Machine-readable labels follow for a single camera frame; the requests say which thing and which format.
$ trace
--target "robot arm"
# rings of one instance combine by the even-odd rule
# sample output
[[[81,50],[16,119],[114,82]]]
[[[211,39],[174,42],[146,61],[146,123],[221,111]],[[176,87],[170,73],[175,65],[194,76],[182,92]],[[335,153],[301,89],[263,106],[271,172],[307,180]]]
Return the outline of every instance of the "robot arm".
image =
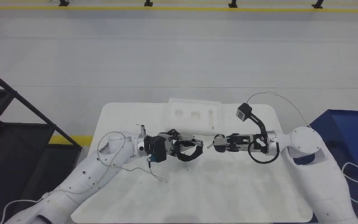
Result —
[[[352,208],[349,188],[336,160],[329,152],[320,135],[312,128],[300,127],[290,134],[267,132],[265,125],[252,114],[248,104],[237,111],[242,121],[252,120],[260,128],[260,134],[216,135],[213,143],[218,152],[247,151],[259,164],[267,164],[281,154],[298,191],[311,207],[319,223],[358,224]],[[258,161],[251,152],[261,152],[275,157],[270,161]],[[314,155],[314,160],[298,165],[294,158]]]
[[[181,153],[194,146],[194,156]],[[176,155],[183,160],[186,157],[194,159],[201,153],[202,141],[174,129],[154,137],[146,134],[143,125],[140,134],[111,132],[108,143],[97,153],[86,157],[57,188],[6,223],[64,223],[85,200],[105,187],[122,165],[144,156],[150,156],[147,159],[150,165],[151,162],[164,161],[167,155]]]

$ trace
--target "black post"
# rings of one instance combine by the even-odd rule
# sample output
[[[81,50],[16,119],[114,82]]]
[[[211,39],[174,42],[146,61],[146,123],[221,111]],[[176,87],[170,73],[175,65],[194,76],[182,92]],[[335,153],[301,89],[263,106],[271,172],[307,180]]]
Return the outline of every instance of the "black post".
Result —
[[[323,0],[317,0],[316,4],[313,4],[313,8],[323,8],[322,7]]]
[[[69,2],[66,2],[66,0],[60,0],[60,4],[58,6],[68,6]]]
[[[150,2],[150,0],[145,0],[144,6],[151,7],[153,6],[153,2]]]
[[[237,8],[236,0],[231,0],[231,3],[229,3],[229,8]]]
[[[53,127],[59,134],[61,134],[65,139],[67,139],[74,146],[82,148],[75,140],[71,139],[63,130],[57,127],[50,119],[48,119],[43,113],[41,113],[36,107],[34,107],[30,102],[28,102],[25,98],[23,98],[16,90],[14,90],[11,86],[9,86],[3,79],[0,78],[0,86],[4,88],[8,93],[12,94],[18,101],[24,104],[27,108],[29,108],[32,112],[34,112],[37,116],[39,116],[44,122],[48,123]]]

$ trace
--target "gray floor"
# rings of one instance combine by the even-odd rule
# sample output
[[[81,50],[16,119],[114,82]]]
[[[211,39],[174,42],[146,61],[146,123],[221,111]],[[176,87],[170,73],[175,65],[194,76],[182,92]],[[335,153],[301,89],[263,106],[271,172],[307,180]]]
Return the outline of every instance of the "gray floor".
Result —
[[[71,135],[108,102],[289,98],[311,122],[358,109],[358,17],[349,13],[0,11],[0,77]],[[288,132],[304,125],[274,96]],[[38,121],[12,104],[5,121]]]

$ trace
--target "white table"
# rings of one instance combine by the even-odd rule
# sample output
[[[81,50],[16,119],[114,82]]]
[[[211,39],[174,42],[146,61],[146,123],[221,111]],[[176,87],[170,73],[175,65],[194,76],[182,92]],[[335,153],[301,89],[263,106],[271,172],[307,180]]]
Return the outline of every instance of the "white table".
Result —
[[[103,107],[92,145],[112,130],[139,133],[144,124],[151,136],[163,131],[162,108],[165,104],[110,103]],[[250,120],[236,118],[239,104],[223,104],[225,133],[259,133]],[[281,130],[274,109],[252,105],[253,112],[267,130]],[[204,153],[196,160],[182,162],[169,156],[153,163],[155,174],[135,170],[121,171],[105,188],[85,201],[73,214],[77,223],[240,223],[308,222],[312,211],[292,184],[283,160],[268,165],[256,164],[245,152],[218,153],[206,149],[212,137],[196,136],[204,141]],[[265,155],[255,156],[267,160]],[[126,168],[148,169],[144,158]]]

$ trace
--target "white plastic tray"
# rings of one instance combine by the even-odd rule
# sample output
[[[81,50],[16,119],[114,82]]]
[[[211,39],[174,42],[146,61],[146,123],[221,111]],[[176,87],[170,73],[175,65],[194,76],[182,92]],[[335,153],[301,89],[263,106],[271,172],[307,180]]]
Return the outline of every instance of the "white plastic tray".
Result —
[[[165,131],[213,136],[224,132],[222,104],[215,101],[170,98],[163,113]]]

